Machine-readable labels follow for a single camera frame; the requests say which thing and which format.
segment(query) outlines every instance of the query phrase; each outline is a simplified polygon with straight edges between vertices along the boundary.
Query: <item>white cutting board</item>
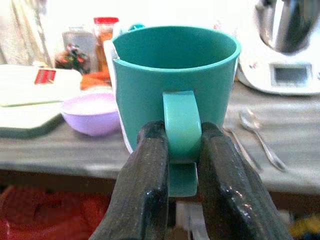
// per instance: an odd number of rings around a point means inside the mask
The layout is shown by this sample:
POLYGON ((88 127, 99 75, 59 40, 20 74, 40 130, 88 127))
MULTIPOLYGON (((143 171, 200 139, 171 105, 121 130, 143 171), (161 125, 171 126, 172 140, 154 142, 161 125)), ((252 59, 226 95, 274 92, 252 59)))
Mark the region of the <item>white cutting board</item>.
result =
POLYGON ((62 102, 80 93, 81 80, 76 70, 0 65, 0 106, 62 102), (35 84, 41 70, 55 72, 53 83, 35 84))
POLYGON ((0 107, 0 128, 33 129, 61 112, 61 103, 0 107))

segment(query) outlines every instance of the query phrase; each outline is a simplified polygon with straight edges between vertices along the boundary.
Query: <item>kitchen wall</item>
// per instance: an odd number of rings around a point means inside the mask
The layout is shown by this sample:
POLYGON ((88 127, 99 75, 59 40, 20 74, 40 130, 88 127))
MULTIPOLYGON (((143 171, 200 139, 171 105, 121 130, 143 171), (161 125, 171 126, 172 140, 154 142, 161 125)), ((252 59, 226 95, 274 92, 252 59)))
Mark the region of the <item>kitchen wall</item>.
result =
POLYGON ((92 24, 93 17, 119 17, 124 26, 193 25, 213 28, 219 23, 232 32, 252 0, 47 0, 45 31, 52 55, 62 49, 67 26, 92 24))

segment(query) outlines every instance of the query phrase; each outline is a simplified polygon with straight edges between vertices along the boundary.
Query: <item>teal mug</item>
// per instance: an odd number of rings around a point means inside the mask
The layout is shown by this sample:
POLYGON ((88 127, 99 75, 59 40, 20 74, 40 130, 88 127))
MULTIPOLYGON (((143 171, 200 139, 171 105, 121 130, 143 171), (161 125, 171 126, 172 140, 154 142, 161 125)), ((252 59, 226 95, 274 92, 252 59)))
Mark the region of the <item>teal mug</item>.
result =
POLYGON ((190 26, 143 27, 104 42, 125 144, 162 120, 169 144, 169 196, 197 192, 201 123, 224 122, 240 54, 232 36, 190 26))

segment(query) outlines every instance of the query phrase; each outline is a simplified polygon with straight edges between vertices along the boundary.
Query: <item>lavender bowl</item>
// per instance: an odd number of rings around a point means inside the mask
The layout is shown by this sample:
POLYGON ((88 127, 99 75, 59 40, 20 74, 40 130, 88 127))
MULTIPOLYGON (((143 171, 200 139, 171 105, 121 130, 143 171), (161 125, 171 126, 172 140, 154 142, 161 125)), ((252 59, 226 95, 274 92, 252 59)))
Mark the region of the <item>lavender bowl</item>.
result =
POLYGON ((107 135, 120 129, 112 93, 89 93, 66 100, 61 114, 71 128, 89 136, 107 135))

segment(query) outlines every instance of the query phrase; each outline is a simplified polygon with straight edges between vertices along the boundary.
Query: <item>white curtain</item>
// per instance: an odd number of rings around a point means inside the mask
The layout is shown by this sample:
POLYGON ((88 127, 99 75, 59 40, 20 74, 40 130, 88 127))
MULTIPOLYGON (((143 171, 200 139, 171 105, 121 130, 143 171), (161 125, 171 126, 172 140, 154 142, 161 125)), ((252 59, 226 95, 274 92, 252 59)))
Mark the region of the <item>white curtain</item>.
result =
POLYGON ((1 0, 0 63, 52 67, 42 27, 46 0, 1 0))

